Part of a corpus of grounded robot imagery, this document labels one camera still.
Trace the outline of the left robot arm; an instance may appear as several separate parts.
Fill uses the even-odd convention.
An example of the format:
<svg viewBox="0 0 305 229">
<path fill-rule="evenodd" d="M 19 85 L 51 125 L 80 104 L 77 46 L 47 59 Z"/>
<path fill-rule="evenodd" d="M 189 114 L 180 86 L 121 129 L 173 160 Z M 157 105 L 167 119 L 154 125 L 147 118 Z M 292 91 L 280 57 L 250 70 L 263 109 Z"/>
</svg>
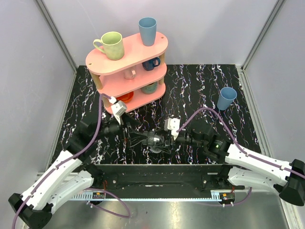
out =
<svg viewBox="0 0 305 229">
<path fill-rule="evenodd" d="M 104 172 L 96 165 L 86 163 L 94 151 L 94 141 L 102 136 L 118 135 L 128 142 L 130 132 L 140 124 L 128 114 L 112 118 L 105 124 L 101 118 L 95 123 L 80 122 L 66 148 L 47 171 L 26 191 L 9 197 L 8 202 L 15 212 L 12 227 L 15 228 L 17 219 L 21 219 L 31 229 L 41 229 L 73 196 L 88 188 L 106 187 Z"/>
</svg>

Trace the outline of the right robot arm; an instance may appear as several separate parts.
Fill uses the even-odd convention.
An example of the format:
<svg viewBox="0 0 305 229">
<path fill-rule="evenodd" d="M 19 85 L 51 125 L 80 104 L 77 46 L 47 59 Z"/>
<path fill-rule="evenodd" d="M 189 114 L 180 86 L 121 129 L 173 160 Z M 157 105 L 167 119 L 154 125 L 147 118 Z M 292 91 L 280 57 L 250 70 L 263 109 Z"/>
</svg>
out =
<svg viewBox="0 0 305 229">
<path fill-rule="evenodd" d="M 166 127 L 175 142 L 202 147 L 209 158 L 219 164 L 230 164 L 229 173 L 216 177 L 218 187 L 231 185 L 254 187 L 277 193 L 279 197 L 296 206 L 305 204 L 305 164 L 264 156 L 240 146 L 236 141 L 222 137 L 207 123 L 196 124 L 190 132 L 183 132 L 180 121 L 174 119 Z"/>
</svg>

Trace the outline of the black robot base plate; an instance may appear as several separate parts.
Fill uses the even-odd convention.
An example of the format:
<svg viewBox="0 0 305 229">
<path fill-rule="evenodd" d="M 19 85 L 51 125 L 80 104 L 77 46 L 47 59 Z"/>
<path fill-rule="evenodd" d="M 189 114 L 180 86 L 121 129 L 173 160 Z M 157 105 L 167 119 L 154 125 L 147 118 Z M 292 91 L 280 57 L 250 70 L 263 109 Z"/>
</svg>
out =
<svg viewBox="0 0 305 229">
<path fill-rule="evenodd" d="M 93 165 L 80 166 L 94 178 L 93 187 L 107 190 L 125 187 L 192 187 L 199 191 L 243 189 L 228 181 L 228 165 Z"/>
</svg>

